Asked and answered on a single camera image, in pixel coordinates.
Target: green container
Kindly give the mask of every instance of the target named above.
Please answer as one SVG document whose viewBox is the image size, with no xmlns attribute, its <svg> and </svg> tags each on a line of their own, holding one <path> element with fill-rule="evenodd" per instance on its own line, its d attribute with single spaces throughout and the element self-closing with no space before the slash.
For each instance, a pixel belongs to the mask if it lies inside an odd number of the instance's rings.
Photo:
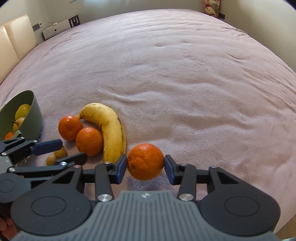
<svg viewBox="0 0 296 241">
<path fill-rule="evenodd" d="M 24 91 L 9 101 L 0 111 L 0 140 L 13 130 L 15 113 L 22 104 L 31 106 L 24 122 L 12 138 L 24 137 L 26 140 L 39 140 L 42 131 L 42 116 L 39 105 L 32 91 Z"/>
</svg>

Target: headboard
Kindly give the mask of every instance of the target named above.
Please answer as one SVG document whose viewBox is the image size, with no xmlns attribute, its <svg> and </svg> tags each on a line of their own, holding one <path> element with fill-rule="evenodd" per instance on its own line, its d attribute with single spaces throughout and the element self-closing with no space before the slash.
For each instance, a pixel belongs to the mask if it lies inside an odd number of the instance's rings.
<svg viewBox="0 0 296 241">
<path fill-rule="evenodd" d="M 26 14 L 0 26 L 0 84 L 37 45 L 30 19 Z"/>
</svg>

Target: yellow banana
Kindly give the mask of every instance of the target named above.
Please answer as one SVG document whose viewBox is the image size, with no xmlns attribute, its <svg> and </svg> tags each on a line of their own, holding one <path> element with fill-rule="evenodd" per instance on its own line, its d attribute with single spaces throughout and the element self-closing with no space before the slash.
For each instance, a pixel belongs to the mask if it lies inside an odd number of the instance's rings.
<svg viewBox="0 0 296 241">
<path fill-rule="evenodd" d="M 121 154 L 126 153 L 124 126 L 110 107 L 100 103 L 87 104 L 77 117 L 90 121 L 101 128 L 104 138 L 104 161 L 114 163 Z"/>
</svg>

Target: white wall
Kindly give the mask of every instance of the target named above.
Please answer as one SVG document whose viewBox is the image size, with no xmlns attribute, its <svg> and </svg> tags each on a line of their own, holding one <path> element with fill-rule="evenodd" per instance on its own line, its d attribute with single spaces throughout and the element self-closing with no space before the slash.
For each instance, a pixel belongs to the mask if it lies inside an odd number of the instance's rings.
<svg viewBox="0 0 296 241">
<path fill-rule="evenodd" d="M 273 51 L 296 72 L 296 11 L 283 0 L 222 0 L 225 21 Z"/>
<path fill-rule="evenodd" d="M 182 8 L 203 11 L 203 0 L 45 0 L 49 18 L 60 22 L 78 14 L 85 23 L 125 12 L 147 9 Z"/>
<path fill-rule="evenodd" d="M 27 14 L 32 26 L 41 22 L 43 27 L 35 31 L 38 43 L 43 42 L 41 32 L 50 26 L 44 0 L 9 0 L 0 8 L 0 25 Z"/>
</svg>

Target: finger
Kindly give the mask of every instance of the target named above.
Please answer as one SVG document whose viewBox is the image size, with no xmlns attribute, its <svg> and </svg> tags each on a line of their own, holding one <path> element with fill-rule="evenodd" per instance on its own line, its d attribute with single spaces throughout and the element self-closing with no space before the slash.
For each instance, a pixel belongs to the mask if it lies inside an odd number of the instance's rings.
<svg viewBox="0 0 296 241">
<path fill-rule="evenodd" d="M 7 227 L 6 230 L 2 231 L 2 234 L 7 239 L 11 240 L 14 236 L 17 235 L 17 229 L 15 228 L 14 224 Z"/>
<path fill-rule="evenodd" d="M 13 224 L 13 221 L 12 221 L 11 218 L 7 218 L 7 219 L 5 220 L 5 222 L 6 222 L 7 225 L 12 225 L 12 224 Z"/>
<path fill-rule="evenodd" d="M 7 225 L 2 218 L 0 218 L 0 231 L 7 229 Z"/>
</svg>

